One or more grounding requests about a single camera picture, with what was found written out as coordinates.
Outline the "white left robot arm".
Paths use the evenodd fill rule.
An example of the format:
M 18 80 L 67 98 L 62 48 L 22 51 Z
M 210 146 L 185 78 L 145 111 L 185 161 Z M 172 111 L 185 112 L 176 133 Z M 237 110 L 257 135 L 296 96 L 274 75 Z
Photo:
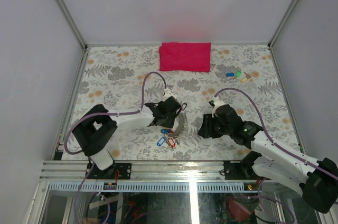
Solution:
M 141 110 L 123 113 L 112 113 L 103 105 L 96 105 L 71 132 L 84 155 L 96 165 L 98 174 L 109 179 L 115 175 L 116 167 L 106 145 L 115 132 L 149 126 L 173 128 L 181 111 L 182 105 L 173 96 L 164 101 L 146 103 Z

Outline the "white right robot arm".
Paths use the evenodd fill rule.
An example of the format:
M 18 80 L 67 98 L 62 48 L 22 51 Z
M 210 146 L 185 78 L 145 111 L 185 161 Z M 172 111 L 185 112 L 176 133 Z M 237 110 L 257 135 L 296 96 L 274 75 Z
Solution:
M 229 136 L 250 149 L 242 160 L 241 174 L 256 175 L 278 182 L 296 193 L 314 210 L 328 213 L 337 201 L 337 165 L 329 158 L 318 160 L 269 139 L 262 126 L 244 121 L 222 102 L 210 101 L 212 113 L 203 116 L 198 135 L 203 138 Z

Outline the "metal keyring hoop yellow handle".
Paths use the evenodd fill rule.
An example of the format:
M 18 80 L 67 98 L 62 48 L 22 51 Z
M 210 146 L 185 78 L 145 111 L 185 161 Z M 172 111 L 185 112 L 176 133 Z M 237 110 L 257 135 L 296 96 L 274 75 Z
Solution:
M 187 127 L 187 117 L 185 113 L 180 113 L 178 115 L 178 124 L 174 128 L 172 133 L 169 133 L 170 137 L 180 137 L 186 130 Z

